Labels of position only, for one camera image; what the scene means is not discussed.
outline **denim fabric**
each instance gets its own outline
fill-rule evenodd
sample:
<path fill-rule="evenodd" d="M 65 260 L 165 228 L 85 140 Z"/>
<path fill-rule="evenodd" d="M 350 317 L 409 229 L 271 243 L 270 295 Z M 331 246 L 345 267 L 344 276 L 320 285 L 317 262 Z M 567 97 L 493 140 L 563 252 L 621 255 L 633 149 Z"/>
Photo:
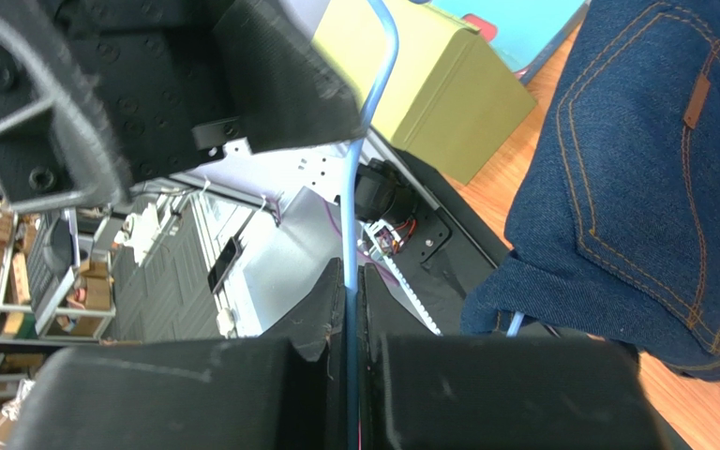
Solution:
<path fill-rule="evenodd" d="M 523 311 L 720 380 L 720 1 L 592 1 L 506 237 L 464 332 Z"/>

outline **wooden floor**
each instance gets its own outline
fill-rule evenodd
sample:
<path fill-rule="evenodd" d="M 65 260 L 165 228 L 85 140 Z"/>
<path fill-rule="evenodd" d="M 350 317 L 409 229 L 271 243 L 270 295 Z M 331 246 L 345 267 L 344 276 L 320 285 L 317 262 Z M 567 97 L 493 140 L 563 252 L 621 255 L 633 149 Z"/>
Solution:
<path fill-rule="evenodd" d="M 468 186 L 449 180 L 499 236 L 530 161 L 565 60 L 576 38 L 567 39 L 527 86 L 538 106 Z M 676 377 L 649 356 L 642 382 L 656 409 L 694 450 L 720 450 L 720 382 Z"/>

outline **brown leather label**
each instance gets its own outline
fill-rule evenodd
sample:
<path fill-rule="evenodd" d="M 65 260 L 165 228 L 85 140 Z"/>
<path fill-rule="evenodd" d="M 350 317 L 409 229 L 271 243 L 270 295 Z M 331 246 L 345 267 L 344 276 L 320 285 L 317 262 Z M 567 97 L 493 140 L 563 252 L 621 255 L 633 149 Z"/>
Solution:
<path fill-rule="evenodd" d="M 703 73 L 698 75 L 696 85 L 693 87 L 693 96 L 690 97 L 690 103 L 687 104 L 687 111 L 684 112 L 684 123 L 688 127 L 695 129 L 698 118 L 701 116 L 701 110 L 704 109 L 704 102 L 707 100 L 707 94 L 710 92 L 710 81 L 707 80 Z"/>

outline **denim jeans pocket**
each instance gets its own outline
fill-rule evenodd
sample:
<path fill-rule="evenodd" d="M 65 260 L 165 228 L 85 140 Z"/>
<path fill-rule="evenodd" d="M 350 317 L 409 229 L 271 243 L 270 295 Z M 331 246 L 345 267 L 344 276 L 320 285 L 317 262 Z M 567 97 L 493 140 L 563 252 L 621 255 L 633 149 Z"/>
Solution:
<path fill-rule="evenodd" d="M 653 4 L 547 120 L 556 120 L 577 252 L 720 355 L 719 36 L 684 7 Z"/>

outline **cable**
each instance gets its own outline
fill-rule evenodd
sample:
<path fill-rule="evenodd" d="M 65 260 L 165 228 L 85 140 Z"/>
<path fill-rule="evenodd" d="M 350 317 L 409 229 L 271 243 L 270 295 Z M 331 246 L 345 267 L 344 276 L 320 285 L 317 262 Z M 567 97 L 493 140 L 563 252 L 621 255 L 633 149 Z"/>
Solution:
<path fill-rule="evenodd" d="M 368 0 L 368 4 L 377 14 L 385 33 L 387 49 L 385 59 L 371 90 L 368 93 L 360 116 L 363 120 L 364 134 L 371 127 L 371 119 L 377 111 L 385 86 L 390 80 L 394 64 L 398 58 L 398 30 L 391 12 L 383 0 Z M 360 163 L 360 152 L 365 139 L 350 143 L 349 153 L 345 159 L 345 175 L 343 195 L 340 196 L 340 221 L 343 228 L 343 281 L 346 285 L 346 336 L 347 336 L 347 419 L 348 447 L 357 449 L 360 445 L 359 432 L 359 383 L 357 381 L 357 239 L 356 218 L 354 214 L 354 180 L 357 176 L 357 165 Z"/>
<path fill-rule="evenodd" d="M 514 338 L 518 336 L 518 330 L 521 329 L 521 324 L 524 322 L 524 313 L 517 312 L 513 315 L 513 322 L 510 323 L 510 328 L 507 329 L 507 337 Z"/>
<path fill-rule="evenodd" d="M 338 237 L 340 237 L 341 236 L 340 228 L 338 228 L 338 225 L 335 222 L 335 218 L 332 216 L 332 212 L 330 212 L 330 210 L 329 210 L 329 203 L 327 203 L 326 200 L 324 200 L 324 199 L 322 199 L 322 203 L 324 204 L 324 212 L 326 213 L 327 217 L 329 218 L 329 223 L 332 227 L 332 231 L 335 232 L 335 234 Z M 394 275 L 392 273 L 390 273 L 389 270 L 385 269 L 379 263 L 377 263 L 376 261 L 369 258 L 369 256 L 363 254 L 363 252 L 360 251 L 360 249 L 357 249 L 357 253 L 364 260 L 376 265 L 377 269 L 380 271 L 380 275 L 382 276 L 382 278 L 384 278 L 384 279 L 388 280 L 390 283 L 396 284 L 398 286 L 398 280 L 396 279 L 396 277 L 394 277 Z"/>

